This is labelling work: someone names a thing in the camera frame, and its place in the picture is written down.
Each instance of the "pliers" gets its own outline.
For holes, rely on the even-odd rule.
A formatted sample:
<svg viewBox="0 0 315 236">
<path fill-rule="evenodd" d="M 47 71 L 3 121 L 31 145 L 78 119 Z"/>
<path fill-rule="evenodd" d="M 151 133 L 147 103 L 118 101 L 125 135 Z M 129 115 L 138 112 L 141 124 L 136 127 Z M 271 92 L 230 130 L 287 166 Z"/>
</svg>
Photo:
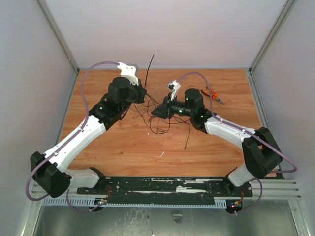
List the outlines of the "pliers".
<svg viewBox="0 0 315 236">
<path fill-rule="evenodd" d="M 209 94 L 209 90 L 208 90 L 208 86 L 206 87 L 206 90 L 202 90 L 201 91 L 204 95 L 206 95 L 207 97 L 210 97 Z M 212 100 L 217 100 L 219 103 L 221 103 L 222 105 L 224 105 L 224 102 L 222 102 L 221 99 L 219 99 L 218 95 L 213 91 L 213 89 L 211 89 L 211 93 L 212 93 Z"/>
</svg>

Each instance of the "white wall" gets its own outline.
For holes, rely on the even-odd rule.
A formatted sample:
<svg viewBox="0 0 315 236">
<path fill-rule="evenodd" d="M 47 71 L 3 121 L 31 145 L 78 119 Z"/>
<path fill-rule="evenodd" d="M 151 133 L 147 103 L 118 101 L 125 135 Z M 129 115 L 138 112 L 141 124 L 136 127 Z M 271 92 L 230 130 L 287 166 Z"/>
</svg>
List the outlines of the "white wall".
<svg viewBox="0 0 315 236">
<path fill-rule="evenodd" d="M 286 0 L 46 0 L 80 68 L 250 67 Z"/>
<path fill-rule="evenodd" d="M 30 156 L 55 143 L 75 73 L 37 1 L 1 1 L 0 32 L 0 229 L 15 236 Z"/>
<path fill-rule="evenodd" d="M 315 222 L 315 1 L 299 0 L 254 72 L 271 130 L 298 165 L 294 177 Z"/>
</svg>

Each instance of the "wooden surface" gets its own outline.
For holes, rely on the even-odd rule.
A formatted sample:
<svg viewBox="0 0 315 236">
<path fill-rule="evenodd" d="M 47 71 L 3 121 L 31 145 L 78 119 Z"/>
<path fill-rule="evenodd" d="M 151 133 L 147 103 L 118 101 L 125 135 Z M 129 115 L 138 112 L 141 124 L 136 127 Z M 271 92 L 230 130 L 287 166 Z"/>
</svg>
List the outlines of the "wooden surface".
<svg viewBox="0 0 315 236">
<path fill-rule="evenodd" d="M 169 93 L 167 83 L 191 72 L 191 69 L 150 70 L 147 90 L 158 102 Z M 251 128 L 259 128 L 248 80 L 243 70 L 199 69 L 225 105 L 213 102 L 214 111 L 221 117 Z M 85 111 L 80 94 L 80 83 L 85 70 L 81 70 L 65 120 L 62 138 L 83 120 Z M 146 70 L 138 77 L 144 84 Z M 108 84 L 120 75 L 119 70 L 93 70 L 84 83 L 84 93 L 89 109 L 107 93 Z M 204 89 L 205 83 L 195 75 L 181 81 L 179 100 L 184 100 L 185 90 Z M 210 100 L 204 97 L 209 108 Z M 224 176 L 244 162 L 242 150 L 214 135 L 204 134 L 187 124 L 172 124 L 166 134 L 154 134 L 137 112 L 129 110 L 122 121 L 89 144 L 71 163 L 70 169 L 96 167 L 107 176 Z M 168 128 L 168 124 L 159 123 Z"/>
</svg>

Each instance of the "robotic arm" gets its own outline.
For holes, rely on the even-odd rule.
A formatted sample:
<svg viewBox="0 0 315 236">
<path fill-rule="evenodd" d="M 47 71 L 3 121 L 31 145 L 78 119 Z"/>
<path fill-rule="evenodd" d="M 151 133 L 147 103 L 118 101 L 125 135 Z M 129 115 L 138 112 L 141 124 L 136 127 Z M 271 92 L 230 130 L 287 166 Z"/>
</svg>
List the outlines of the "robotic arm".
<svg viewBox="0 0 315 236">
<path fill-rule="evenodd" d="M 168 84 L 172 91 L 164 98 L 163 103 L 152 111 L 152 115 L 162 119 L 171 119 L 173 115 L 190 117 L 194 128 L 204 133 L 217 135 L 243 150 L 245 163 L 230 172 L 224 178 L 227 190 L 233 192 L 235 187 L 254 179 L 264 178 L 280 162 L 282 158 L 254 139 L 249 132 L 255 134 L 266 143 L 280 151 L 271 132 L 262 127 L 258 130 L 242 127 L 232 122 L 226 122 L 214 113 L 216 117 L 204 106 L 203 96 L 196 88 L 185 91 L 185 102 L 177 100 L 180 84 L 173 81 Z"/>
<path fill-rule="evenodd" d="M 123 119 L 132 103 L 144 102 L 147 91 L 137 78 L 138 67 L 123 63 L 117 67 L 121 76 L 109 84 L 108 93 L 93 106 L 89 116 L 53 148 L 43 154 L 37 151 L 31 156 L 32 171 L 45 161 L 33 179 L 53 198 L 67 189 L 93 188 L 97 184 L 100 173 L 97 169 L 69 170 L 69 164 L 91 141 Z"/>
</svg>

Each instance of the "purple cable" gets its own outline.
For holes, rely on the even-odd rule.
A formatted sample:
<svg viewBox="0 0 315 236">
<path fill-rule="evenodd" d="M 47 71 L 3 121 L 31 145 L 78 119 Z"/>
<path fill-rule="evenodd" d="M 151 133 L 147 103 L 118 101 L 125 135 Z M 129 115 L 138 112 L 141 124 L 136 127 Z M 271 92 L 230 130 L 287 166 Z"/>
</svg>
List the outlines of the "purple cable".
<svg viewBox="0 0 315 236">
<path fill-rule="evenodd" d="M 233 124 L 233 123 L 230 123 L 230 122 L 228 122 L 228 121 L 226 121 L 226 120 L 224 120 L 224 119 L 220 119 L 220 118 L 218 118 L 218 117 L 214 114 L 214 112 L 213 112 L 213 107 L 212 107 L 212 93 L 211 93 L 211 88 L 210 88 L 210 85 L 209 85 L 207 79 L 206 79 L 201 73 L 199 73 L 199 72 L 189 72 L 189 73 L 183 75 L 183 76 L 182 76 L 181 78 L 179 78 L 178 80 L 176 80 L 176 82 L 179 83 L 179 82 L 180 82 L 183 78 L 185 78 L 186 76 L 188 76 L 188 75 L 193 75 L 193 74 L 201 76 L 201 77 L 203 78 L 203 80 L 206 82 L 206 85 L 208 86 L 209 95 L 210 95 L 210 111 L 211 111 L 212 116 L 213 116 L 216 120 L 222 122 L 223 124 L 227 124 L 227 125 L 229 125 L 229 126 L 231 126 L 231 127 L 233 127 L 233 128 L 236 128 L 236 129 L 239 129 L 239 130 L 242 131 L 242 130 L 243 130 L 243 127 L 238 126 L 238 125 L 235 125 L 235 124 Z M 247 133 L 247 134 L 249 134 L 250 136 L 252 136 L 252 137 L 255 138 L 256 140 L 258 140 L 261 144 L 263 144 L 263 145 L 265 145 L 266 147 L 268 147 L 270 150 L 272 150 L 273 152 L 275 152 L 277 155 L 279 155 L 280 157 L 282 157 L 284 160 L 286 160 L 287 162 L 289 162 L 289 163 L 293 166 L 293 169 L 292 169 L 292 170 L 286 170 L 286 171 L 271 171 L 270 173 L 293 173 L 293 172 L 297 171 L 297 166 L 296 166 L 296 164 L 295 164 L 292 160 L 290 160 L 289 158 L 287 158 L 286 156 L 284 156 L 280 151 L 278 151 L 277 149 L 275 149 L 273 146 L 271 146 L 271 145 L 268 144 L 267 142 L 263 141 L 263 140 L 262 140 L 261 138 L 259 138 L 258 136 L 252 134 L 251 132 L 249 132 L 249 131 L 247 131 L 247 130 L 244 130 L 244 132 Z"/>
<path fill-rule="evenodd" d="M 238 211 L 237 213 L 235 213 L 235 215 L 238 215 L 239 213 L 243 213 L 243 212 L 245 212 L 245 211 L 247 211 L 247 210 L 253 208 L 254 206 L 256 206 L 256 205 L 259 203 L 259 201 L 260 201 L 260 199 L 261 199 L 261 197 L 262 197 L 262 183 L 261 183 L 261 181 L 260 181 L 259 179 L 257 179 L 257 178 L 254 178 L 254 179 L 252 179 L 251 181 L 254 181 L 254 180 L 257 180 L 258 183 L 259 183 L 259 185 L 260 185 L 260 194 L 259 194 L 259 197 L 258 197 L 257 201 L 256 201 L 253 205 L 250 205 L 248 208 L 245 208 L 244 210 Z"/>
<path fill-rule="evenodd" d="M 85 100 L 85 96 L 84 96 L 84 93 L 83 93 L 83 83 L 84 83 L 84 80 L 85 80 L 85 77 L 86 75 L 96 66 L 99 66 L 99 65 L 104 65 L 104 64 L 111 64 L 111 65 L 119 65 L 119 63 L 117 62 L 112 62 L 112 61 L 103 61 L 103 62 L 99 62 L 99 63 L 96 63 L 94 65 L 92 65 L 86 72 L 85 74 L 83 75 L 82 77 L 82 81 L 81 81 L 81 96 L 82 96 L 82 100 L 83 100 L 83 103 L 84 103 L 84 107 L 85 107 L 85 110 L 86 110 L 86 114 L 85 114 L 85 119 L 84 119 L 84 122 L 81 126 L 81 129 L 84 128 L 84 126 L 87 124 L 88 122 L 88 119 L 89 119 L 89 108 L 88 108 L 88 105 L 87 105 L 87 102 Z M 30 192 L 29 192 L 29 188 L 30 188 L 30 183 L 31 183 L 31 179 L 32 177 L 35 175 L 35 173 L 38 171 L 38 169 L 40 167 L 42 167 L 46 162 L 48 162 L 51 158 L 53 158 L 55 156 L 55 153 L 59 153 L 61 149 L 63 149 L 71 140 L 73 140 L 79 133 L 81 132 L 81 130 L 78 130 L 77 132 L 75 132 L 64 144 L 62 144 L 54 153 L 52 153 L 50 156 L 48 156 L 45 160 L 43 160 L 41 163 L 39 163 L 31 172 L 27 182 L 26 182 L 26 186 L 25 186 L 25 193 L 26 193 L 26 196 L 28 199 L 32 200 L 32 201 L 40 201 L 44 198 L 46 198 L 49 194 L 45 194 L 44 196 L 40 197 L 40 198 L 33 198 L 31 195 L 30 195 Z"/>
</svg>

